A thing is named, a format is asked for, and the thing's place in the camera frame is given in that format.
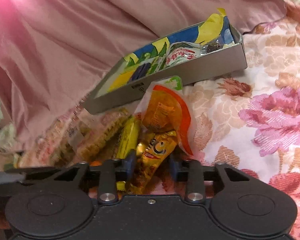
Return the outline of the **clear mixed nut snack pack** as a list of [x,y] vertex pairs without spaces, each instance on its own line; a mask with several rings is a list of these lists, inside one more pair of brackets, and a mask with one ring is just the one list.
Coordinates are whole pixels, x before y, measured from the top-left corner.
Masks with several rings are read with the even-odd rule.
[[82,120],[76,120],[66,126],[64,132],[50,135],[38,159],[46,166],[63,167],[72,162],[79,144],[85,135],[91,131]]

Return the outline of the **rice cracker pack red text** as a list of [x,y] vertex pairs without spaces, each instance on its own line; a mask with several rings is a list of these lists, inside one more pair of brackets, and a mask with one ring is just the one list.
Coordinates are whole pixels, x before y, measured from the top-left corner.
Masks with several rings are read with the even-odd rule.
[[101,115],[91,124],[92,128],[77,146],[76,155],[79,159],[86,162],[95,160],[106,144],[123,128],[129,117],[130,113],[126,108]]

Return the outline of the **yellow snack bar wrapper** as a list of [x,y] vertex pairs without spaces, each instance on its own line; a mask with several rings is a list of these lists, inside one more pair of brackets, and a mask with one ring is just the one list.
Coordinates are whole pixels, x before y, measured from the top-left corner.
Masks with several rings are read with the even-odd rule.
[[119,146],[115,155],[116,159],[125,159],[130,150],[134,150],[138,144],[140,132],[140,120],[131,116],[125,123],[120,134]]

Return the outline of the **golden peanut snack packet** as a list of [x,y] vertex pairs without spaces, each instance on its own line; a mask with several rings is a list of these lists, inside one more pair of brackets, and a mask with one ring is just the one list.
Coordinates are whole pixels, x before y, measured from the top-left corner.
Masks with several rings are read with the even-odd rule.
[[138,144],[134,149],[136,165],[133,176],[129,184],[125,181],[117,182],[117,190],[128,194],[143,194],[158,167],[177,144],[178,136],[174,130],[164,133],[139,132]]

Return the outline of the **orange clear candy bag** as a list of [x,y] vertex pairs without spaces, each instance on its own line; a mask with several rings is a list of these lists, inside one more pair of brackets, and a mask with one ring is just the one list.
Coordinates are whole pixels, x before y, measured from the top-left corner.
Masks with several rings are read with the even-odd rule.
[[196,120],[183,95],[179,76],[151,82],[134,115],[151,132],[176,131],[178,145],[187,155],[194,156],[198,152],[194,142]]

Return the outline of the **dark small snack packet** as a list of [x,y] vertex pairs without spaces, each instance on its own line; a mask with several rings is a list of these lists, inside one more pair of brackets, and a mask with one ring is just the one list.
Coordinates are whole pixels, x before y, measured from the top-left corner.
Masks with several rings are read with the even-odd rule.
[[200,54],[205,55],[213,51],[222,49],[224,46],[224,41],[222,38],[216,38],[205,45],[200,45]]

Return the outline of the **white green seaweed snack bag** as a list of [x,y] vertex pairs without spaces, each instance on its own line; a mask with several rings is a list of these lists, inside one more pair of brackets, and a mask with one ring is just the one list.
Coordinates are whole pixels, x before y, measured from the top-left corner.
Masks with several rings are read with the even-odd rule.
[[200,44],[192,42],[175,42],[166,52],[166,67],[195,59],[200,56]]

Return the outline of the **small orange tangerine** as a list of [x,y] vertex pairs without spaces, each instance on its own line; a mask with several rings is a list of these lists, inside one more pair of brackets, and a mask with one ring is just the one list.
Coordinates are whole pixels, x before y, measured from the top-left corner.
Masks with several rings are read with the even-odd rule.
[[98,161],[98,160],[92,161],[92,162],[90,163],[90,166],[101,166],[101,165],[102,165],[102,162],[101,162],[101,161]]

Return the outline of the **floral pink bedspread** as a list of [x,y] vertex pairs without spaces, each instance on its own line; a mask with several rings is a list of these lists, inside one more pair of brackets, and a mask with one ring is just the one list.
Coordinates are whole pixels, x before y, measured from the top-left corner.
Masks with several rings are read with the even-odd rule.
[[[195,83],[184,94],[197,120],[198,159],[227,162],[289,194],[298,207],[291,233],[300,239],[300,3],[283,1],[283,18],[241,32],[245,70]],[[17,137],[22,167],[45,166],[38,155],[50,135],[87,116],[81,100],[35,139]]]

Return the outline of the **pink satin cover cloth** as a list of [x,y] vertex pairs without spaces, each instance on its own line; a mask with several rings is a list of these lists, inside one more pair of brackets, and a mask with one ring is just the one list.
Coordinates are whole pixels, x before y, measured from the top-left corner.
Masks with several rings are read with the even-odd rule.
[[283,0],[0,0],[0,101],[20,142],[42,134],[140,47],[226,10],[248,32]]

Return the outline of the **grey tray with colourful lining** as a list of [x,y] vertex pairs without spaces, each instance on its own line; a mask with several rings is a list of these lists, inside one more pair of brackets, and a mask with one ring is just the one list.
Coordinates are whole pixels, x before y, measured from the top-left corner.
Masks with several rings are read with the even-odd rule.
[[123,56],[83,103],[91,114],[140,100],[155,81],[181,84],[222,76],[247,68],[242,34],[226,10],[219,8],[203,22],[159,38]]

